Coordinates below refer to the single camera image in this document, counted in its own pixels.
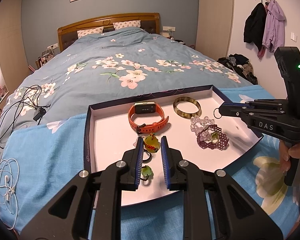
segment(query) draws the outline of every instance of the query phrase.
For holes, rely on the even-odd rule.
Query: wooden wardrobe panel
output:
[[[21,32],[21,1],[0,3],[0,68],[10,93],[30,74]]]
[[[197,51],[215,60],[227,56],[233,3],[234,0],[199,0]]]

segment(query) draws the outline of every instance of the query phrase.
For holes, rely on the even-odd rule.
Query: brown bangle bracelet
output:
[[[177,103],[178,102],[190,102],[192,104],[194,104],[197,108],[198,108],[198,111],[196,113],[185,113],[185,112],[182,112],[181,110],[179,110],[177,108]],[[183,117],[183,118],[186,118],[186,119],[191,119],[192,116],[200,116],[202,111],[201,111],[201,106],[199,104],[199,102],[193,98],[190,98],[190,97],[179,97],[177,98],[176,100],[174,100],[173,102],[173,109],[174,111],[177,113],[177,115]]]

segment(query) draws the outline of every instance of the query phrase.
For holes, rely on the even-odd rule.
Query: blue towel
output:
[[[221,89],[233,102],[273,98],[260,86]],[[85,114],[66,121],[17,130],[10,136],[3,158],[14,157],[20,165],[16,189],[19,215],[16,229],[22,228],[71,178],[83,169],[83,134]],[[299,216],[297,198],[292,188],[285,188],[278,175],[278,139],[266,136],[249,152],[225,170],[263,205],[270,217],[287,236]],[[270,174],[276,187],[256,177]],[[0,217],[8,225],[14,216],[0,207]],[[121,238],[133,240],[178,240],[183,236],[183,197],[181,192],[138,205],[122,208]]]

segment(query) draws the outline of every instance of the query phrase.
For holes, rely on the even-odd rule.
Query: orange watch strap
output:
[[[157,103],[156,103],[155,111],[161,116],[161,120],[159,122],[154,122],[153,124],[146,124],[144,126],[143,125],[138,126],[131,120],[132,115],[135,114],[135,108],[133,105],[128,112],[128,119],[131,128],[135,130],[138,134],[141,134],[141,133],[151,133],[151,132],[155,133],[158,130],[165,127],[165,125],[169,121],[169,117],[167,116],[166,118],[164,118],[164,112]]]

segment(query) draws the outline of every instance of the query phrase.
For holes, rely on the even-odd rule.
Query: gray wall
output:
[[[161,26],[175,26],[175,39],[195,44],[199,0],[22,0],[22,36],[28,63],[58,42],[59,27],[117,13],[159,12]]]

